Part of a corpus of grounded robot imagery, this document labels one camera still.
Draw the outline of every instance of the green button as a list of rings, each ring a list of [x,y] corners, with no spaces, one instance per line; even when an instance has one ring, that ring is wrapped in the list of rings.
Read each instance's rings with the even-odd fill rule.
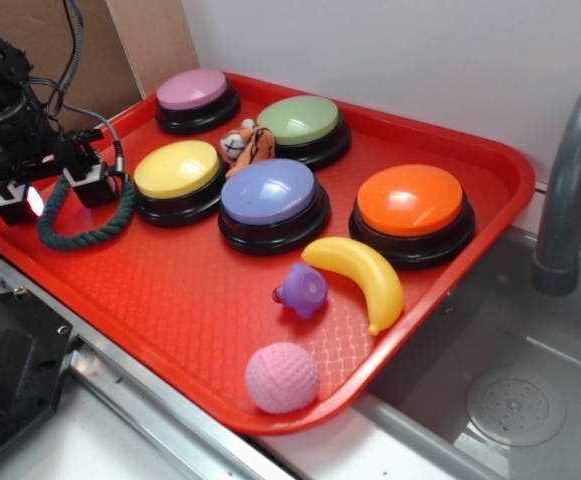
[[[335,129],[339,109],[332,100],[310,95],[291,97],[270,105],[257,118],[268,127],[277,145],[301,145]]]

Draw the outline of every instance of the stainless steel sink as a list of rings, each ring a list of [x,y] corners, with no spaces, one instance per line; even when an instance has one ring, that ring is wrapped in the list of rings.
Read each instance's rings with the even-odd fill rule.
[[[536,292],[534,245],[509,229],[368,391],[505,478],[581,478],[581,278]]]

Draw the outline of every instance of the plush toy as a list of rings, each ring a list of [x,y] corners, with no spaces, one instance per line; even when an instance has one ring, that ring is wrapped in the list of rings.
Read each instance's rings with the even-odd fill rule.
[[[274,158],[274,135],[248,118],[221,137],[221,148],[232,161],[226,174],[230,178],[252,163]]]

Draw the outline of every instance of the pink ball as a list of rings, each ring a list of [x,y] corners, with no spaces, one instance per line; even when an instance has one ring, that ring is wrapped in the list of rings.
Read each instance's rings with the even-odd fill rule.
[[[246,367],[248,393],[267,413],[288,413],[307,407],[317,396],[319,381],[312,356],[289,342],[260,348]]]

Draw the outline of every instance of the orange button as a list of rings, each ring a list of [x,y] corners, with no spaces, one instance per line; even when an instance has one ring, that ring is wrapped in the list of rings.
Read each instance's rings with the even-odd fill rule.
[[[400,165],[371,176],[359,189],[362,220],[397,237],[434,233],[452,223],[463,203],[463,189],[450,173],[430,165]]]

